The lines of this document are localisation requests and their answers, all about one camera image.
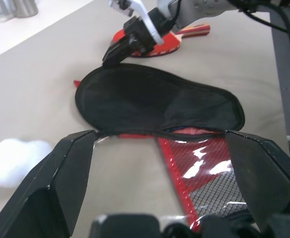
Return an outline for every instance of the red trim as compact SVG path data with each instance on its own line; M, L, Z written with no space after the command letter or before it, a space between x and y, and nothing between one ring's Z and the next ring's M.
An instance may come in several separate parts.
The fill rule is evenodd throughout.
M79 80L74 80L73 82L74 82L75 87L77 88L77 87L80 85L80 82L81 82L81 81L79 81Z
M211 30L210 25L206 25L206 26L192 27L190 29L183 29L180 32L181 32L181 34L186 34L186 33L199 32L199 31L210 32L210 30Z
M151 57L164 56L164 55L170 54L172 52L175 52L177 49L179 49L179 47L180 47L180 45L178 45L176 47L172 47L171 49L160 51L160 52L150 52L147 56L151 56Z
M163 152L167 167L170 172L171 179L174 182L175 189L177 190L179 199L182 203L184 212L187 215L187 220L189 223L190 228L193 231L198 230L199 222L198 222L198 215L196 213L195 207L190 199L190 195L185 188L185 185L181 179L180 172L178 170L177 165L174 163L174 155L172 150L169 146L168 140L158 138L158 142L161 146L161 150Z
M206 36L209 33L210 32L185 33L182 35L182 39L187 38L187 37L192 37L192 36Z

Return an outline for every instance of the wooden paddle handle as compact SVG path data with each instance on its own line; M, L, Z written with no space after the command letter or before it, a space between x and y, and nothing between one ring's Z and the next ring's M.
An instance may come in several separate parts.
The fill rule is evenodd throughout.
M182 35L182 38L191 36L204 36L210 33L211 26L208 23L200 24L196 26L187 26L181 31L177 32L177 35Z

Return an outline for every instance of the white surface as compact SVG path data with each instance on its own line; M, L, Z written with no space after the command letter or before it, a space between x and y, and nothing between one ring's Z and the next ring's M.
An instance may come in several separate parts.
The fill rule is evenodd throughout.
M148 0L146 7L155 4ZM269 19L266 13L259 15ZM73 80L101 66L114 33L127 20L107 1L95 0L2 54L0 141L17 137L56 144L67 134L91 128L76 109ZM184 39L175 53L125 62L231 91L245 112L242 131L287 150L270 28L236 11L199 21L204 22L210 23L211 33ZM0 210L12 193L0 190ZM110 139L96 147L73 237L87 237L95 217L113 212L181 214L153 140Z
M29 18L0 17L0 54L37 34L92 0L40 0L39 13Z

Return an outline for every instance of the white cotton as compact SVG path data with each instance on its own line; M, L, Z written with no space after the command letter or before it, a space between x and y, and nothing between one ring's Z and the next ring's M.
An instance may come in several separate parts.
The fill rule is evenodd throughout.
M0 187L18 187L26 175L50 152L49 143L5 139L0 143Z

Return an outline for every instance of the red mesh panel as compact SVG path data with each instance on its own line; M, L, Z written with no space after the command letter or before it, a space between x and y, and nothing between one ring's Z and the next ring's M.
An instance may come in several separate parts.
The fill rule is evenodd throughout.
M175 131L184 134L205 132L195 128ZM224 138L199 142L159 138L158 142L192 229L197 228L198 218L203 215L224 217L247 208L235 181Z

